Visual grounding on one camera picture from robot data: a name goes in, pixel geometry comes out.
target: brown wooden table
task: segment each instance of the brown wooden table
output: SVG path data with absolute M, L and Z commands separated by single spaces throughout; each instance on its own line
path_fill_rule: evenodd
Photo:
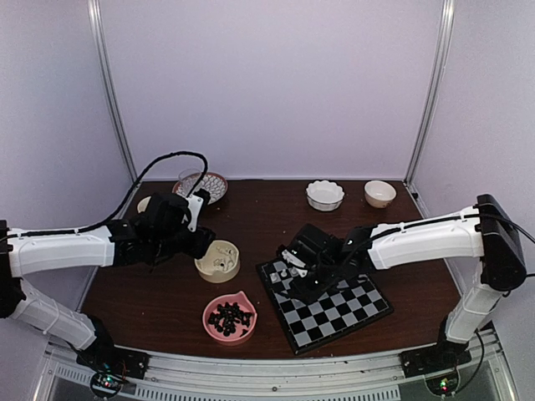
M 197 274 L 193 260 L 177 255 L 153 272 L 142 265 L 100 269 L 85 300 L 83 312 L 100 317 L 119 345 L 164 353 L 217 358 L 295 358 L 284 336 L 255 266 L 272 260 L 310 222 L 344 237 L 354 226 L 420 219 L 400 182 L 394 203 L 377 210 L 364 201 L 364 182 L 341 181 L 346 196 L 334 212 L 312 209 L 306 181 L 231 181 L 225 197 L 208 206 L 201 225 L 241 252 L 241 271 L 231 281 L 211 284 Z M 172 182 L 146 182 L 137 202 L 155 191 L 169 191 Z M 345 356 L 406 348 L 436 340 L 444 316 L 459 296 L 443 261 L 398 266 L 373 278 L 395 311 L 368 327 L 305 353 L 301 358 Z M 215 343 L 204 332 L 201 315 L 209 301 L 243 290 L 258 312 L 252 338 L 235 348 Z

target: white bowl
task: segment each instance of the white bowl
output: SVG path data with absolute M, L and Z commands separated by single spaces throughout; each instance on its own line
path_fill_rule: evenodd
M 307 187 L 308 204 L 317 211 L 333 211 L 344 199 L 344 189 L 331 181 L 315 181 Z
M 149 205 L 150 196 L 147 196 L 146 198 L 143 198 L 140 200 L 140 203 L 137 204 L 137 212 L 141 213 L 142 211 L 145 211 L 147 206 Z
M 228 282 L 240 271 L 240 251 L 229 241 L 215 240 L 195 266 L 207 282 Z
M 395 188 L 388 182 L 373 180 L 364 186 L 366 201 L 377 209 L 384 209 L 392 203 L 396 195 Z

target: patterned plate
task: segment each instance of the patterned plate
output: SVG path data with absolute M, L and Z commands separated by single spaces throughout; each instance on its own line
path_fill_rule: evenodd
M 201 182 L 201 189 L 207 190 L 210 193 L 210 201 L 208 205 L 219 201 L 227 192 L 228 183 L 223 177 L 216 173 L 206 173 L 205 177 Z M 173 186 L 173 193 L 180 196 L 187 196 L 187 193 L 182 188 L 181 182 L 178 181 L 175 186 Z

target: chessboard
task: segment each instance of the chessboard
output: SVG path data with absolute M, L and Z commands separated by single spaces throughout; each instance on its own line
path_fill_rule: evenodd
M 392 313 L 394 308 L 366 275 L 341 281 L 309 305 L 288 296 L 298 276 L 281 259 L 257 265 L 267 294 L 296 355 L 320 347 Z

